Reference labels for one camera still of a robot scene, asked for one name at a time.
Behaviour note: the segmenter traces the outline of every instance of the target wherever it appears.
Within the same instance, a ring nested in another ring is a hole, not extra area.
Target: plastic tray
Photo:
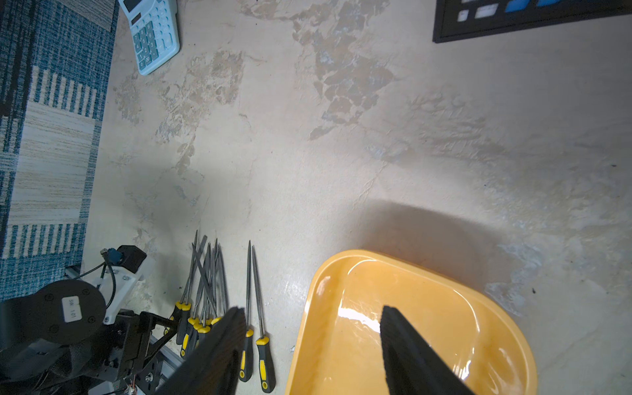
[[[439,274],[352,250],[316,272],[286,394],[388,394],[382,307],[396,307],[477,395],[535,395],[531,349],[507,313]]]

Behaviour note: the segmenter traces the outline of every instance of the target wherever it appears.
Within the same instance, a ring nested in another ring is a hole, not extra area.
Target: stained floor
[[[314,272],[366,248],[500,304],[541,394],[628,393],[632,17],[437,45],[431,0],[178,9],[149,76],[119,16],[84,261],[150,253],[128,307],[171,312],[197,229],[244,305],[252,240],[282,393]]]

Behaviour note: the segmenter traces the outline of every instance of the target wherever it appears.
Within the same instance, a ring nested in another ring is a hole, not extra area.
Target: calculator
[[[176,0],[119,0],[130,21],[136,64],[148,75],[180,50]]]

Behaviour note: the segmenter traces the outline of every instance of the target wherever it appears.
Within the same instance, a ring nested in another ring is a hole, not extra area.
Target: blue striped rug
[[[0,7],[1,301],[81,264],[118,3],[109,30],[55,0]]]

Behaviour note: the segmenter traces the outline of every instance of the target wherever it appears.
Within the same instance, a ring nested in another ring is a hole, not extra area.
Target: calculator display
[[[142,0],[123,0],[123,4],[125,4],[127,11],[131,12],[141,1]]]

